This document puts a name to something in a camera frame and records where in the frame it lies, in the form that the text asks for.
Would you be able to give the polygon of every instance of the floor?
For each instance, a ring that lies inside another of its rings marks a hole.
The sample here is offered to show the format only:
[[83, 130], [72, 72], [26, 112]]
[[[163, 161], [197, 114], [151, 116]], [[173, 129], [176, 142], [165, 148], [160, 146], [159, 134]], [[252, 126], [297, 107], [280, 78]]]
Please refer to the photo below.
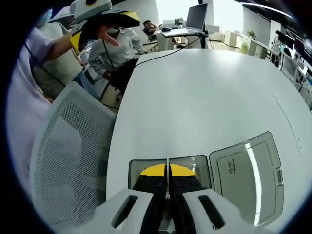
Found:
[[[234, 52], [239, 52], [238, 48], [233, 48], [233, 47], [229, 47], [221, 42], [217, 42], [217, 41], [211, 41], [211, 44], [213, 46], [213, 48], [215, 50], [229, 50], [229, 51], [234, 51]], [[146, 45], [144, 46], [144, 48], [146, 49], [146, 51], [148, 51], [149, 53], [152, 53], [154, 51], [157, 51], [157, 47], [153, 48], [155, 46], [155, 44], [150, 44], [150, 45]], [[111, 106], [108, 107], [110, 110], [112, 110], [113, 112], [117, 113], [118, 112], [118, 108], [120, 106], [121, 100], [116, 101], [116, 95], [119, 93], [118, 90], [115, 90], [113, 87], [109, 86], [106, 91], [105, 94], [101, 100], [101, 102], [105, 105]]]

